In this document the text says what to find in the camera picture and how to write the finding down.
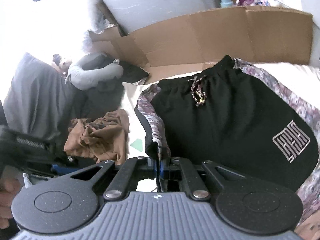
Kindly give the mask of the person's left hand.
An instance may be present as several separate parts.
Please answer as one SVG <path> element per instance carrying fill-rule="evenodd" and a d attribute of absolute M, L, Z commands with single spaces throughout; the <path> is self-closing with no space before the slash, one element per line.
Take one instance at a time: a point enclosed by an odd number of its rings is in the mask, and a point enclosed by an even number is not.
<path fill-rule="evenodd" d="M 6 178 L 1 181 L 0 206 L 1 206 L 1 229 L 9 227 L 12 219 L 11 206 L 15 196 L 21 189 L 20 182 L 15 178 Z"/>

